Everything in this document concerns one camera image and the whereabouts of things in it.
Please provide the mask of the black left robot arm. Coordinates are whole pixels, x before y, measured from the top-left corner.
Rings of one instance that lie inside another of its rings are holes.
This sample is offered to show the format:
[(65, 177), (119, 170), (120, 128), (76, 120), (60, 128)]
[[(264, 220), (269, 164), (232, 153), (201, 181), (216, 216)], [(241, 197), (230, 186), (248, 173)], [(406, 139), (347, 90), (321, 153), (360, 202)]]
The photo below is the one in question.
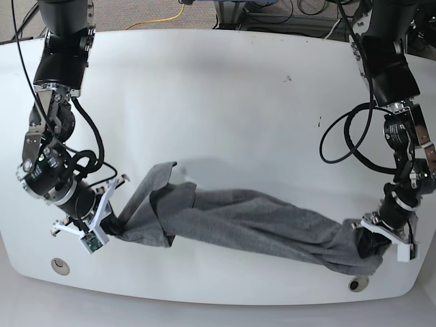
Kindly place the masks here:
[(360, 1), (349, 33), (360, 72), (371, 93), (367, 104), (357, 106), (346, 118), (347, 146), (355, 147), (349, 134), (353, 118), (364, 109), (385, 110), (384, 138), (394, 152), (395, 168), (381, 167), (359, 151), (356, 159), (370, 170), (389, 174), (384, 199), (375, 212), (358, 224), (358, 254), (380, 255), (397, 245), (401, 260), (417, 257), (412, 224), (422, 196), (435, 192), (435, 145), (429, 138), (419, 104), (420, 90), (405, 58), (404, 38), (421, 1)]

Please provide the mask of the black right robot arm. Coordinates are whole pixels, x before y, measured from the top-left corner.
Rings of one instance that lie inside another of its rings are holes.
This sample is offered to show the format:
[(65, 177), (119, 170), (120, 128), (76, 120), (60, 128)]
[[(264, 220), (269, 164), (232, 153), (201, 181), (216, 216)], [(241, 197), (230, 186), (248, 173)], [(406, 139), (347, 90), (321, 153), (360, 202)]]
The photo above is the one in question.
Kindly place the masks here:
[(46, 27), (44, 49), (34, 78), (34, 99), (16, 175), (32, 197), (61, 209), (52, 235), (68, 232), (89, 253), (121, 233), (110, 199), (127, 181), (112, 176), (86, 179), (106, 165), (102, 137), (78, 99), (95, 37), (92, 1), (38, 1)]

